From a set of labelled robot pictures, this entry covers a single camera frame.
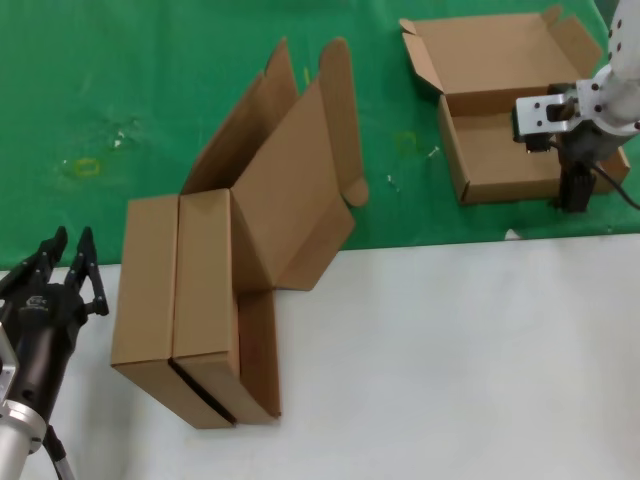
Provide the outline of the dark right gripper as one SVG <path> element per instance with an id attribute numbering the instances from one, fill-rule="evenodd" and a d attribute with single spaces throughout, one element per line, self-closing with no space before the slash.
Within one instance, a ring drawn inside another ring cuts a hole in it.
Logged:
<path id="1" fill-rule="evenodd" d="M 597 163 L 609 159 L 626 142 L 625 136 L 602 130 L 593 120 L 559 120 L 564 129 L 555 135 L 561 166 L 558 195 L 551 205 L 566 213 L 584 213 L 596 184 L 588 167 L 574 163 Z"/>

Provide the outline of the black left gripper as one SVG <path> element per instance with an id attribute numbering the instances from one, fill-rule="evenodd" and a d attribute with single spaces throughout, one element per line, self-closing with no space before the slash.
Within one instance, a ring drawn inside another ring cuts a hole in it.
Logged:
<path id="1" fill-rule="evenodd" d="M 18 360 L 8 399 L 41 416 L 50 416 L 54 410 L 86 313 L 109 314 L 90 227 L 82 231 L 64 285 L 48 284 L 67 242 L 66 228 L 60 226 L 34 254 L 9 271 L 7 289 L 16 291 L 2 297 L 2 320 Z M 80 295 L 86 280 L 94 294 L 88 304 Z"/>

